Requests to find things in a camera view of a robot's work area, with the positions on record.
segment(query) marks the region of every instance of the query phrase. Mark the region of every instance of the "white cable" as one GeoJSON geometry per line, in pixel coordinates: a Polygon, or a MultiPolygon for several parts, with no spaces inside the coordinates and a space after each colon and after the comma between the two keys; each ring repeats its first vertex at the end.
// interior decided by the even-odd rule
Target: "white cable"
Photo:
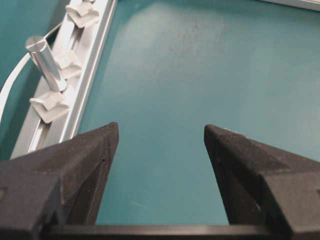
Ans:
{"type": "MultiPolygon", "coordinates": [[[[49,31],[46,35],[44,35],[44,38],[50,37],[52,34],[54,34],[61,26],[62,22],[60,22],[57,26],[55,26],[51,31],[49,31]]],[[[19,73],[24,68],[28,60],[30,59],[30,54],[27,53],[26,55],[21,58],[21,60],[18,62],[18,64],[15,66],[15,68],[12,70],[8,78],[4,81],[4,84],[0,91],[0,124],[2,115],[5,111],[5,106],[8,100],[8,96],[10,93],[10,90],[15,83],[15,80],[17,79],[19,73]]]]}

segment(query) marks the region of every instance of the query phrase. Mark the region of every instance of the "teal mat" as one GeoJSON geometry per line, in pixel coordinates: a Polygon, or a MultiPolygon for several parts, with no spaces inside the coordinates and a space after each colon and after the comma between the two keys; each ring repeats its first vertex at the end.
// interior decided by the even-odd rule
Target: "teal mat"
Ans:
{"type": "MultiPolygon", "coordinates": [[[[25,39],[53,26],[58,2],[32,1],[0,10],[1,43],[12,46],[0,46],[1,81],[25,39]],[[45,5],[52,14],[32,20],[45,5]]],[[[120,0],[80,126],[119,124],[97,224],[226,224],[205,124],[320,160],[319,17],[255,0],[120,0]]],[[[0,160],[39,79],[31,68],[10,95],[0,160]]]]}

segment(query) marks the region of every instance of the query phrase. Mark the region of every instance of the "metal cylinder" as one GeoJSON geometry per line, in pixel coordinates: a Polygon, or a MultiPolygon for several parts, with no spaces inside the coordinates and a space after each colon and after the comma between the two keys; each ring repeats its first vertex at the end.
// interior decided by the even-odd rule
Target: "metal cylinder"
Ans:
{"type": "Polygon", "coordinates": [[[67,82],[64,79],[50,49],[47,40],[42,36],[31,36],[25,43],[25,48],[31,55],[50,88],[54,92],[63,91],[67,82]]]}

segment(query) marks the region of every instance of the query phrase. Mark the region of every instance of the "cable clip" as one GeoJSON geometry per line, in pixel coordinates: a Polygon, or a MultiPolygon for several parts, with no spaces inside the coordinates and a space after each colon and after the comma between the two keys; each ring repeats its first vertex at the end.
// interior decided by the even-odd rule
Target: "cable clip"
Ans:
{"type": "Polygon", "coordinates": [[[30,98],[30,103],[46,124],[69,111],[65,97],[56,91],[48,91],[38,98],[30,98]]]}
{"type": "Polygon", "coordinates": [[[75,6],[67,5],[65,10],[80,29],[90,26],[99,20],[99,12],[91,2],[83,1],[75,6]]]}

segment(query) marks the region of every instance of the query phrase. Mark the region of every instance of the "white plastic clip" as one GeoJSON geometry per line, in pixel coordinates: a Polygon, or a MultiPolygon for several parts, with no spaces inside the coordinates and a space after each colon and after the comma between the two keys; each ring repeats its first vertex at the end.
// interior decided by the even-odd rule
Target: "white plastic clip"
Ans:
{"type": "Polygon", "coordinates": [[[83,1],[76,6],[67,5],[65,10],[78,28],[82,29],[99,20],[99,12],[93,4],[83,1]]]}
{"type": "Polygon", "coordinates": [[[64,96],[56,91],[48,91],[38,98],[30,98],[30,103],[46,124],[69,111],[69,105],[64,101],[64,96]]]}
{"type": "Polygon", "coordinates": [[[74,51],[70,50],[55,57],[55,61],[65,79],[70,79],[81,74],[81,62],[74,51]]]}

